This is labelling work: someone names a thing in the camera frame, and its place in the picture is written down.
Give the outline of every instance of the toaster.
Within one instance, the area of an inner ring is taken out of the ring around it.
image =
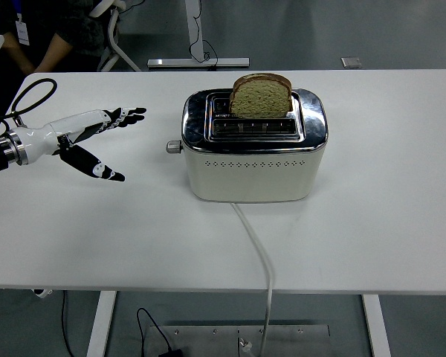
[[[328,128],[318,96],[292,89],[285,118],[243,119],[229,111],[232,89],[191,95],[184,106],[181,140],[190,187],[203,200],[281,202],[307,196],[324,153]]]

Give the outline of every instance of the robotic hand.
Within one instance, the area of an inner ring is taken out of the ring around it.
[[[40,129],[22,125],[8,130],[0,135],[0,170],[13,162],[31,164],[48,154],[59,155],[65,163],[91,177],[124,181],[121,173],[111,170],[76,143],[105,130],[135,124],[144,119],[145,112],[145,108],[94,110],[53,121]]]

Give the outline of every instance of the white cable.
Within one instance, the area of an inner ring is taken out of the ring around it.
[[[266,281],[268,283],[268,298],[266,300],[266,316],[265,316],[265,325],[262,330],[262,340],[261,340],[261,349],[259,350],[259,357],[262,357],[265,345],[266,345],[266,335],[268,333],[268,325],[269,325],[269,316],[271,314],[271,301],[273,298],[273,285],[274,285],[274,273],[273,266],[271,265],[271,261],[269,260],[268,254],[266,253],[264,247],[258,239],[258,236],[254,232],[254,229],[251,227],[249,221],[246,219],[246,216],[243,214],[241,209],[236,203],[230,203],[231,207],[235,210],[242,224],[245,226],[248,235],[251,238],[256,250],[258,251],[259,258],[262,261],[262,264],[265,268],[266,273]]]

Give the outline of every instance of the gray floor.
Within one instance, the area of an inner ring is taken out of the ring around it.
[[[220,58],[250,57],[250,70],[446,68],[446,1],[202,0],[202,34]],[[183,0],[147,0],[122,16],[120,45],[144,70],[148,59],[189,58]],[[114,71],[129,71],[119,61]],[[70,292],[68,336],[84,356],[97,292]],[[41,300],[0,290],[0,357],[68,356],[62,341],[62,292]],[[446,297],[383,296],[393,357],[446,357]],[[108,356],[139,356],[138,307],[162,324],[261,321],[264,295],[123,292],[117,297]],[[274,322],[328,324],[338,356],[370,356],[358,296],[276,295]]]

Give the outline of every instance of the black cable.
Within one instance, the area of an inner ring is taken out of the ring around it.
[[[66,295],[68,292],[66,290],[63,290],[62,292],[62,307],[61,307],[61,331],[62,331],[62,337],[65,340],[66,349],[68,350],[68,353],[71,357],[74,357],[73,353],[71,352],[71,348],[69,348],[68,338],[66,337],[66,331],[65,331],[65,303],[66,303]]]
[[[196,33],[196,40],[194,41],[194,43],[190,44],[190,46],[188,47],[188,51],[190,52],[190,56],[192,56],[192,58],[198,62],[198,63],[203,63],[206,62],[210,59],[210,52],[204,52],[204,59],[203,61],[199,61],[198,59],[195,58],[195,56],[193,56],[192,54],[192,47],[194,46],[194,44],[196,44],[198,42],[198,40],[200,39],[200,26],[198,26],[198,19],[200,19],[201,17],[201,0],[198,1],[199,3],[199,7],[200,7],[200,11],[198,13],[197,17],[193,17],[193,19],[195,20],[195,25],[197,27],[197,33]],[[213,53],[215,54],[215,58],[216,58],[216,62],[214,65],[209,66],[210,68],[216,68],[216,65],[218,64],[218,54],[216,54],[215,48],[213,48],[213,46],[205,39],[202,40],[202,42],[207,43],[211,49],[213,50]]]
[[[139,2],[138,4],[133,4],[129,9],[127,9],[127,10],[124,10],[122,13],[119,13],[119,15],[122,15],[123,13],[126,13],[127,11],[130,11],[130,10],[132,10],[132,8],[133,7],[136,7],[136,6],[139,6],[139,5],[142,5],[144,2],[146,2],[146,0],[142,0],[141,2]]]
[[[20,102],[20,100],[23,99],[23,97],[33,88],[35,88],[37,85],[41,84],[41,83],[46,83],[49,82],[53,85],[53,88],[51,88],[51,90],[40,100],[36,101],[34,104],[32,104],[31,106],[19,110],[16,110],[16,106],[18,106],[18,103]],[[46,100],[48,100],[56,91],[56,88],[58,88],[58,83],[56,83],[56,80],[53,80],[51,78],[42,78],[40,80],[37,80],[36,82],[31,83],[27,88],[25,88],[25,90],[20,93],[20,95],[13,101],[12,103],[12,112],[10,114],[6,114],[6,115],[2,115],[0,116],[0,121],[3,122],[4,119],[8,119],[8,118],[14,118],[14,117],[18,117],[19,115],[22,115],[24,113],[28,113],[29,111],[35,109],[37,106],[42,105]]]
[[[140,346],[140,355],[141,357],[143,357],[143,341],[144,341],[144,337],[143,337],[143,331],[142,331],[142,326],[140,325],[140,319],[139,319],[139,312],[140,311],[145,311],[145,313],[147,314],[147,316],[150,317],[150,320],[152,320],[152,322],[154,323],[154,326],[157,327],[157,330],[161,333],[162,337],[164,337],[165,342],[167,343],[167,346],[169,348],[169,352],[172,351],[172,348],[170,346],[169,340],[167,340],[167,337],[165,337],[164,333],[162,332],[162,330],[160,329],[160,327],[157,325],[157,323],[155,322],[155,320],[152,318],[152,316],[150,315],[150,313],[145,310],[143,307],[139,308],[139,310],[137,310],[137,322],[139,323],[139,330],[140,330],[140,336],[141,336],[141,340],[142,340],[142,344]]]

